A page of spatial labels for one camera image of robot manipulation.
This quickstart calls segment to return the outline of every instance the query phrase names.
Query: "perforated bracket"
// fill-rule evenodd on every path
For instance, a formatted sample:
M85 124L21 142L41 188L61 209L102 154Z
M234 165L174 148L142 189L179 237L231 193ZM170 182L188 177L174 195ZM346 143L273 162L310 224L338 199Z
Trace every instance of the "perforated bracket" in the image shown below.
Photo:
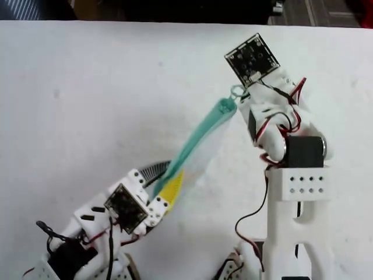
M168 209L168 202L162 197L156 197L148 206L150 215L145 219L144 223L149 227L156 226L163 218Z
M127 256L120 252L118 258L113 262L111 279L115 280L138 280L136 277L136 271L133 271L130 267L130 262ZM93 275L87 280L105 280L107 276L108 268L105 267L99 270L98 273ZM43 255L34 271L30 274L32 280L60 280L58 276L54 273L53 269L48 264L47 255Z
M281 201L323 201L332 195L328 168L282 168L271 170L271 180L281 183Z

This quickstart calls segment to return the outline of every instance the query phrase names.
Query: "white plastic piece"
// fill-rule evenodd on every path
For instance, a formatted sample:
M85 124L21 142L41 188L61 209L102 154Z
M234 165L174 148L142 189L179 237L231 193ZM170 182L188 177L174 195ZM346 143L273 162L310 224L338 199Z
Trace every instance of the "white plastic piece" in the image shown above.
M266 272L262 273L262 279L279 280L284 276L298 276L294 275L294 266L288 257L294 254L295 245L302 243L311 260L312 280L331 280L333 257L330 247L329 201L305 201L302 215L294 219L297 202L281 199L283 174L289 172L286 169L271 169L267 172L268 234L263 245ZM299 176L301 172L303 170L294 169L293 175Z
M156 197L148 205L150 215L144 220L147 226L154 227L162 220L164 214L168 209L168 202L162 197Z
M111 279L133 280L131 274L128 271L129 264L130 262L127 256L121 250L119 254L116 256L116 260L112 264ZM107 276L107 271L108 267L106 266L105 268L100 269L96 274L92 275L91 277L85 278L85 280L105 280ZM30 273L30 276L30 279L32 280L60 280L53 271L53 269L50 267L47 255L42 256L34 271Z
M83 229L86 232L87 238L92 239L97 234L106 230L106 232L98 239L96 239L92 245L97 250L97 255L88 262L83 268L81 268L75 275L75 280L86 280L96 275L100 270L107 267L110 259L109 241L109 212L107 209L104 213L95 212L92 210L93 207L104 207L106 197L103 194L99 194L94 197L91 201L84 204L78 210L74 212L73 218L71 219L68 227L61 233L61 235L68 237L76 237L76 235ZM84 215L93 216L94 220L82 219ZM116 258L120 243L122 240L121 229L119 225L113 226L112 229L113 239L113 254ZM53 239L51 242L51 249L55 250L62 242L59 239Z
M249 80L251 82L256 82L257 80L259 80L261 78L261 76L262 76L262 74L259 71L257 71L255 74L253 74L249 77Z
M251 244L241 241L238 248L242 254L243 262L245 263L244 267L242 268L242 270L245 272L244 275L246 275L247 279L259 280L262 267Z
M108 211L104 204L107 198L122 184L130 193L130 195L136 200L136 202L143 207L144 211L150 215L150 212L146 206L148 194L143 190L143 184L145 183L144 178L136 170L131 170L128 175L122 178L117 183L113 184L105 194L99 194L95 196L91 201L84 204L73 214L69 225L61 233L61 235L68 237L76 237L83 229L86 233L87 238L90 240L100 233L104 234L92 242L91 245L97 250L97 255L82 267L75 275L75 280L87 280L92 276L99 274L100 271L107 269L107 265L110 260L109 248L109 217L116 218L116 213ZM104 212L94 211L94 207L104 209ZM114 258L118 258L118 253L121 248L121 241L128 239L128 236L123 237L121 234L121 228L119 225L114 225L112 228L112 239L113 239L113 255ZM60 239L54 238L51 242L51 250L54 251L61 245Z
M227 280L230 273L236 270L237 268L238 267L234 261L227 261L226 265L224 266L221 272L219 280ZM232 274L232 277L230 279L243 280L243 278L241 278L240 276L241 276L241 271L237 271Z
M263 147L272 160L281 161L286 152L286 144L278 129L278 125L288 127L288 120L284 116L286 115L291 121L292 127L295 127L298 123L294 114L294 110L296 110L301 117L301 125L300 129L292 133L292 135L320 136L325 147L323 152L324 158L330 159L333 155L333 150L329 143L329 139L326 138L324 134L320 132L318 126L313 123L312 115L305 102L301 102L299 106L291 106L287 98L284 98L270 88L278 88L284 93L290 94L295 88L295 85L288 77L287 72L280 67L265 76L262 80L265 85L259 82L251 85L249 87L250 97L243 100L239 105L239 109L246 124L248 126L253 125L253 123L249 123L249 116L251 113L255 119L256 133L258 133L269 116L279 112L282 114L271 117L269 124L258 141L254 142L254 146Z
M328 167L273 169L272 177L281 183L281 201L331 199Z

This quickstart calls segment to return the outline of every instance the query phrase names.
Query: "electronic component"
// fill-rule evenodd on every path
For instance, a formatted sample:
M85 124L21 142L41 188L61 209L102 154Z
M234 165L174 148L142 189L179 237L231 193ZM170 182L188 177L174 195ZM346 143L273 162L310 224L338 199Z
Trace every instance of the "electronic component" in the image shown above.
M147 217L146 211L123 184L119 184L104 205L109 211L118 215L117 222L128 234L131 234Z
M225 58L245 88L280 67L259 33L229 52Z
M95 248L85 250L79 240L69 239L52 252L48 263L60 280L73 280L75 274L96 255Z
M286 138L287 152L284 167L324 167L324 146L319 136L289 136Z

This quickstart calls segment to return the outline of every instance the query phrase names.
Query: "black wire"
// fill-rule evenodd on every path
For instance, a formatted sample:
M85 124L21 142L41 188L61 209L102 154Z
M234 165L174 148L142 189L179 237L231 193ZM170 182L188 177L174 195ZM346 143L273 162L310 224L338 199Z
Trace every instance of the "black wire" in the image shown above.
M109 269L107 271L106 280L110 280L112 273L112 264L114 262L114 244L112 240L112 218L109 217L110 221L110 231L109 231L109 250L110 250L110 259L109 259Z
M157 181L160 177L162 177L164 174L166 173L166 170L159 173L156 177L152 178L151 180L149 180L148 182L146 182L144 184L144 188L148 188L148 186L150 186L151 184L153 184L155 181Z
M213 280L219 280L219 278L221 276L221 272L224 270L224 267L226 266L227 262L229 262L229 261L233 261L234 262L234 260L232 258L226 258L226 260L221 265L221 267L219 268L219 270L217 271L217 273L215 274L215 276L212 278Z
M52 237L48 237L48 240L47 240L47 251L49 253L49 255L51 255L53 252L51 250L51 241L52 241Z
M287 101L289 102L289 104L292 104L292 105L297 105L297 102L295 102L295 100L293 98L291 98L291 96L289 94L287 94L286 92L283 92L282 90L276 88L276 87L273 87L273 86L268 86L266 85L263 80L259 80L262 85L266 86L267 88L269 89L272 89L274 90L275 92L277 92L279 95L281 95L283 98L286 98Z
M236 268L234 271L232 271L232 272L228 275L227 279L228 279L228 280L231 279L232 276L233 276L233 273L239 271L242 267L244 267L244 262L243 262L243 263L242 263L238 268Z
M37 222L36 222L36 225L38 226L38 227L40 227L41 228L41 230L43 231L43 232L45 232L50 238L53 238L53 237L56 237L56 238L58 238L58 239L61 239L62 241L67 241L67 240L71 240L71 238L70 237L66 237L66 236L64 236L64 235L61 235L61 234L58 234L58 233L56 233L51 227L49 227L49 226L47 226L47 224L46 223L44 223L43 221L41 221L41 220L38 220Z

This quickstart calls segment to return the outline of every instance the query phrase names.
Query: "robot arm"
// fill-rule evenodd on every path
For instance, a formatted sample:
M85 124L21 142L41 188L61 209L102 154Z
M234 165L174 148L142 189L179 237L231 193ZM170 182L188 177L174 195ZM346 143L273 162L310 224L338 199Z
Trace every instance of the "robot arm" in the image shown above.
M328 227L332 192L324 166L333 152L301 96L306 79L295 84L259 34L228 53L226 60L242 82L239 109L253 145L265 151L261 159L269 164L268 233L264 243L239 234L244 242L233 253L236 261L224 264L215 279L333 279ZM300 243L306 254L299 255ZM302 263L307 263L303 255L311 265ZM302 267L311 267L311 272Z
M324 159L332 157L331 148L326 146L326 137L301 100L305 80L296 85L287 72L278 67L250 86L250 95L241 100L239 108L253 145L263 148L274 162L285 159L290 136L319 137Z
M131 170L76 210L61 234L38 221L37 225L49 235L48 252L32 271L32 279L139 279L122 246L149 233L170 209L170 201L162 194L149 201L145 190L168 164Z

